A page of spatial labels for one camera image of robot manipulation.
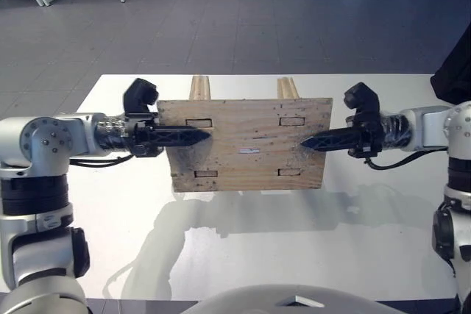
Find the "wooden board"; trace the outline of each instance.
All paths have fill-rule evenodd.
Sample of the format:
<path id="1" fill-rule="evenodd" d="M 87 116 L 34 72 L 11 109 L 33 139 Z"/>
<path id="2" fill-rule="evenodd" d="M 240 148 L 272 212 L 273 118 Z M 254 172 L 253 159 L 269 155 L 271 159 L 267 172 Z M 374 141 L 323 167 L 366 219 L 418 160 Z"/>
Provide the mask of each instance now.
<path id="1" fill-rule="evenodd" d="M 176 192 L 320 188 L 325 153 L 300 143 L 329 129 L 332 99 L 157 101 L 160 122 L 211 138 L 167 148 Z"/>

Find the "table surface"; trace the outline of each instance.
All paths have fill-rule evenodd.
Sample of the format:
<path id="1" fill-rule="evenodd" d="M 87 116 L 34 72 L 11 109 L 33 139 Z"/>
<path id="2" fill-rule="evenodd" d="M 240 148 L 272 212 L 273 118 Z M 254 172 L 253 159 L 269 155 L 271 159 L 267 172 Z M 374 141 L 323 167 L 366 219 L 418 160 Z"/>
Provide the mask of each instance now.
<path id="1" fill-rule="evenodd" d="M 160 99 L 187 99 L 190 75 L 142 75 Z M 213 99 L 272 99 L 276 75 L 210 76 Z M 296 75 L 301 97 L 333 97 L 331 128 L 352 114 L 343 92 L 359 81 L 382 110 L 443 104 L 429 75 Z M 122 113 L 133 75 L 104 75 L 80 112 Z M 376 159 L 390 164 L 402 151 Z M 450 268 L 431 248 L 447 155 L 373 171 L 345 151 L 327 153 L 318 190 L 174 193 L 165 154 L 105 169 L 71 167 L 75 226 L 84 228 L 88 297 L 201 300 L 231 288 L 297 283 L 372 300 L 454 297 Z"/>

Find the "tile floor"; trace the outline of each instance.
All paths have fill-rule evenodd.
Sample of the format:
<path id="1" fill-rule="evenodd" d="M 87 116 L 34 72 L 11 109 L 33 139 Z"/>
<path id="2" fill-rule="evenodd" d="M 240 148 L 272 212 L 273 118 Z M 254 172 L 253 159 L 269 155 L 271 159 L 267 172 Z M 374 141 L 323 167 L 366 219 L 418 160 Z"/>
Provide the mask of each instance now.
<path id="1" fill-rule="evenodd" d="M 0 117 L 75 110 L 101 74 L 433 73 L 471 0 L 0 1 Z"/>

